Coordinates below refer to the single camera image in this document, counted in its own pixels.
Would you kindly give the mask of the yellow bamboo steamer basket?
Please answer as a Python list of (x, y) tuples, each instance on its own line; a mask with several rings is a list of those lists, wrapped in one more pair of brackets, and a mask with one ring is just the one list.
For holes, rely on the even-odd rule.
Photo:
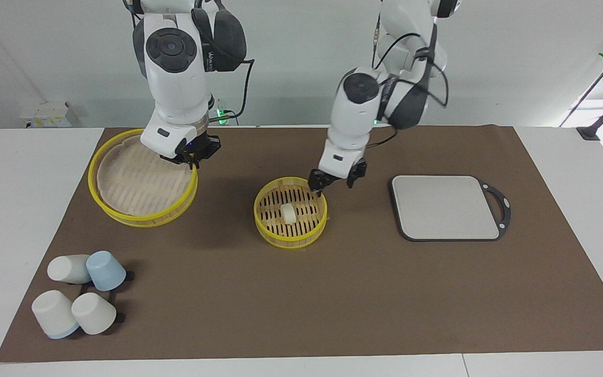
[[(280, 206), (285, 203), (295, 207), (295, 224), (282, 220)], [(315, 196), (306, 179), (288, 176), (263, 186), (254, 199), (253, 215), (267, 243), (283, 250), (300, 250), (321, 236), (328, 221), (328, 203), (325, 196)]]

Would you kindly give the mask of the brown table mat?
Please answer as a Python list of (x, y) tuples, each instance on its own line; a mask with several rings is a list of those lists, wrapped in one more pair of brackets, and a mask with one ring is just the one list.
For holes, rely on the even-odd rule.
[[(321, 128), (213, 129), (198, 194), (173, 222), (110, 219), (83, 177), (0, 347), (0, 362), (381, 356), (603, 350), (603, 282), (512, 127), (418, 126), (368, 151), (353, 189), (326, 189), (329, 219), (303, 250), (266, 243), (256, 194), (307, 175)], [(402, 238), (388, 194), (397, 175), (475, 176), (505, 194), (491, 242)], [(50, 281), (54, 257), (108, 250), (136, 278), (125, 321), (103, 335), (49, 339), (31, 303), (76, 286)]]

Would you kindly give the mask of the black cup rack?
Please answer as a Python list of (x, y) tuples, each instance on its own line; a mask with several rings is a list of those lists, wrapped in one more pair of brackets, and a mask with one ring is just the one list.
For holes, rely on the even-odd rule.
[[(114, 306), (117, 294), (124, 291), (126, 283), (132, 282), (134, 281), (134, 279), (136, 279), (136, 274), (131, 270), (126, 270), (125, 279), (117, 288), (114, 288), (110, 291), (101, 291), (101, 293), (106, 293), (106, 301)], [(85, 293), (96, 293), (96, 291), (97, 289), (96, 285), (94, 284), (94, 281), (90, 281), (81, 285), (79, 295)], [(122, 324), (125, 320), (126, 314), (121, 311), (117, 311), (114, 319), (114, 324)]]

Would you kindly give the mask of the light blue plastic cup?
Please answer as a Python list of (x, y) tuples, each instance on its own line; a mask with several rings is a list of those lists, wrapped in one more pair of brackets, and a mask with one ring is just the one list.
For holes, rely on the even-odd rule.
[(115, 290), (127, 277), (127, 270), (107, 250), (100, 250), (88, 256), (86, 268), (94, 287), (101, 292)]

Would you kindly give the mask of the white box yellow marks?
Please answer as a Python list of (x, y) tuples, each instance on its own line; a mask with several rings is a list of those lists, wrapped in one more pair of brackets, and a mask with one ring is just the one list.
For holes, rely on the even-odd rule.
[(27, 128), (31, 127), (79, 127), (81, 122), (67, 102), (47, 102), (27, 105), (19, 118)]

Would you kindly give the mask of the white plastic cup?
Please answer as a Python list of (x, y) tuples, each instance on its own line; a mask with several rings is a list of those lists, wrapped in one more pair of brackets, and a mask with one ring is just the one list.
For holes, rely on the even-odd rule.
[(117, 310), (96, 293), (81, 294), (71, 306), (72, 315), (86, 334), (102, 334), (114, 324)]
[(40, 294), (31, 305), (42, 331), (53, 340), (70, 336), (79, 328), (71, 308), (72, 301), (58, 290)]
[(58, 256), (48, 264), (47, 275), (53, 281), (67, 284), (89, 283), (92, 279), (86, 267), (88, 259), (86, 254)]

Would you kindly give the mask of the white cutting board grey frame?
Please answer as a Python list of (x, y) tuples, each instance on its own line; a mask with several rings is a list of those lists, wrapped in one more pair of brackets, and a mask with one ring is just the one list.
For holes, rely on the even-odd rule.
[(497, 241), (510, 226), (505, 195), (475, 176), (397, 175), (388, 191), (407, 241)]

